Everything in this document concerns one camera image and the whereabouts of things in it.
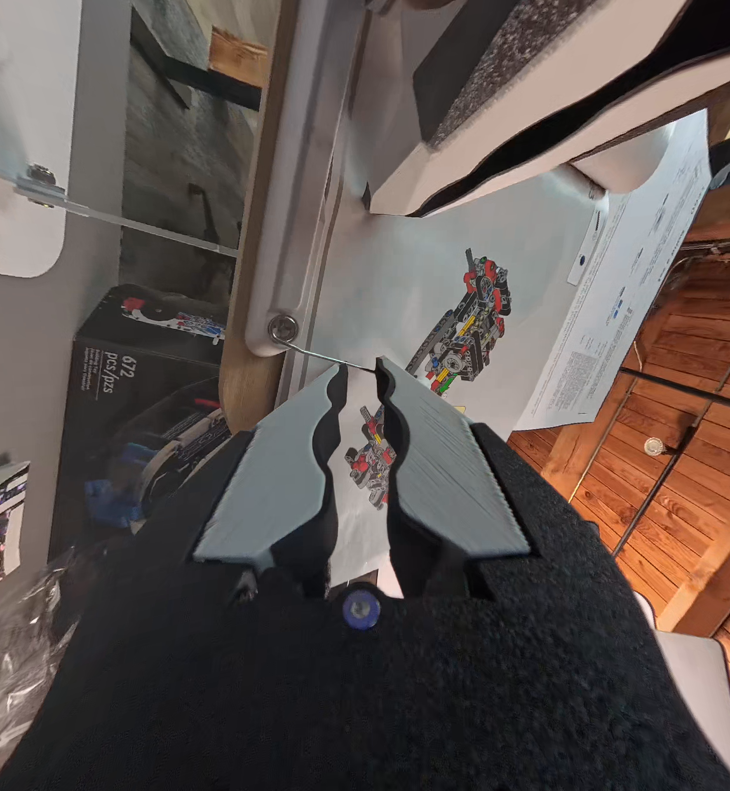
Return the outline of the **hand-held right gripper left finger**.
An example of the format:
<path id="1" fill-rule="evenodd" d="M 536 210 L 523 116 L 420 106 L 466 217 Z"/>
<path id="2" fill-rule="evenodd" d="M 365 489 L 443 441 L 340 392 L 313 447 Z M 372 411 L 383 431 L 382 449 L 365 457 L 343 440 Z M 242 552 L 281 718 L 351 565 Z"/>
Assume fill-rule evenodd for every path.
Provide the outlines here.
<path id="1" fill-rule="evenodd" d="M 249 432 L 194 560 L 244 566 L 257 578 L 280 569 L 305 595 L 328 595 L 339 530 L 329 460 L 347 386 L 348 367 L 333 364 Z"/>

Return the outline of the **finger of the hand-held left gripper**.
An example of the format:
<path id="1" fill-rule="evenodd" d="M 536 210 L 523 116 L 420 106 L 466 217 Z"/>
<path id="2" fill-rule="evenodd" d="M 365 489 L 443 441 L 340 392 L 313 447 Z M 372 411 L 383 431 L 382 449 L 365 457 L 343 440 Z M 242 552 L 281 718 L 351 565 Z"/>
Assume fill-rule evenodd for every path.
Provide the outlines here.
<path id="1" fill-rule="evenodd" d="M 513 136 L 417 210 L 432 215 L 569 164 L 608 192 L 645 183 L 669 147 L 664 128 L 730 94 L 730 53 L 701 56 L 629 86 L 631 73 Z"/>
<path id="2" fill-rule="evenodd" d="M 482 108 L 440 145 L 427 145 L 420 138 L 413 74 L 464 3 L 395 2 L 371 24 L 372 213 L 417 213 L 433 193 L 469 174 L 530 127 L 498 140 L 509 122 L 518 120 L 509 101 L 528 95 L 525 81 Z M 686 3 L 662 42 L 627 72 L 629 86 L 704 55 L 730 53 L 730 2 Z"/>

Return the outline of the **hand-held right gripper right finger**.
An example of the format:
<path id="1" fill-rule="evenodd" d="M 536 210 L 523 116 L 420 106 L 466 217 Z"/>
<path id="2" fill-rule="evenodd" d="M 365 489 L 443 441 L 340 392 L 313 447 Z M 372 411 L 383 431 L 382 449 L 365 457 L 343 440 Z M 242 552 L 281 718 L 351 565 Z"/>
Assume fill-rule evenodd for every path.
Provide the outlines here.
<path id="1" fill-rule="evenodd" d="M 476 427 L 388 358 L 376 361 L 390 467 L 390 562 L 405 598 L 468 597 L 480 566 L 530 556 L 531 543 Z"/>

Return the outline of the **instruction booklet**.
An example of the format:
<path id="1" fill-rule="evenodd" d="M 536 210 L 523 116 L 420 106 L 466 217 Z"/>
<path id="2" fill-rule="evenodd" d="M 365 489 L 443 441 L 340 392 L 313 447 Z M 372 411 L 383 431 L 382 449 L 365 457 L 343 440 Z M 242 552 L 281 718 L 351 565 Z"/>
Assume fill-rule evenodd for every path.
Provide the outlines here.
<path id="1" fill-rule="evenodd" d="M 298 344 L 371 366 L 385 355 L 505 438 L 574 299 L 569 271 L 608 216 L 569 164 L 424 218 L 371 209 L 371 24 L 335 137 Z"/>

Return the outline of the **printed task sheet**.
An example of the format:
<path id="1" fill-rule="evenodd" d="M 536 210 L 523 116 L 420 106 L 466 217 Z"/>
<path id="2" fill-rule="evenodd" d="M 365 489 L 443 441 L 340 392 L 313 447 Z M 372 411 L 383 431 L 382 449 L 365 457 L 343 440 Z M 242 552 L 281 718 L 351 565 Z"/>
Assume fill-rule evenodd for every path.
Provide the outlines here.
<path id="1" fill-rule="evenodd" d="M 514 430 L 597 418 L 705 197 L 707 111 L 649 136 L 661 144 L 657 166 L 631 192 L 609 194 L 605 231 Z"/>

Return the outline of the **grey desk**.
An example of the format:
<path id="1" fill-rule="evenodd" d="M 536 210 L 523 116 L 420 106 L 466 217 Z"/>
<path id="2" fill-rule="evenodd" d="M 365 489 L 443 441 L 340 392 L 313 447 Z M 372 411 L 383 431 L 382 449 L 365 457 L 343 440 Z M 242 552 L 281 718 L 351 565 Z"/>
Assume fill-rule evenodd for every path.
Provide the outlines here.
<path id="1" fill-rule="evenodd" d="M 131 2 L 83 2 L 67 194 L 122 214 Z M 0 465 L 29 462 L 20 565 L 0 581 L 0 601 L 46 563 L 73 337 L 118 282 L 121 229 L 28 202 L 38 225 L 65 220 L 60 256 L 35 278 L 0 274 Z"/>

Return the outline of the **black set box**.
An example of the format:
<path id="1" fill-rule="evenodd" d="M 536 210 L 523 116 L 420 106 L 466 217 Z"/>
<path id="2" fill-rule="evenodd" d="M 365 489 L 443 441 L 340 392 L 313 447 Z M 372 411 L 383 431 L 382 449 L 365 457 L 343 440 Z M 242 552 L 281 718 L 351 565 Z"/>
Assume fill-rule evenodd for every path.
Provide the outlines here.
<path id="1" fill-rule="evenodd" d="M 48 558 L 152 511 L 230 438 L 219 395 L 227 310 L 114 286 L 73 340 Z"/>

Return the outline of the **clear plastic bag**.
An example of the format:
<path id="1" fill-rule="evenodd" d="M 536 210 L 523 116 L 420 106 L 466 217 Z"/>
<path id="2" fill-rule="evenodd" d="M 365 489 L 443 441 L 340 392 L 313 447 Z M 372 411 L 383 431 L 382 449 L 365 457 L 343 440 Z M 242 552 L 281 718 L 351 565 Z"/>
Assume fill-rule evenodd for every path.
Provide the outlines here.
<path id="1" fill-rule="evenodd" d="M 0 601 L 0 769 L 39 712 L 105 555 L 71 548 Z"/>

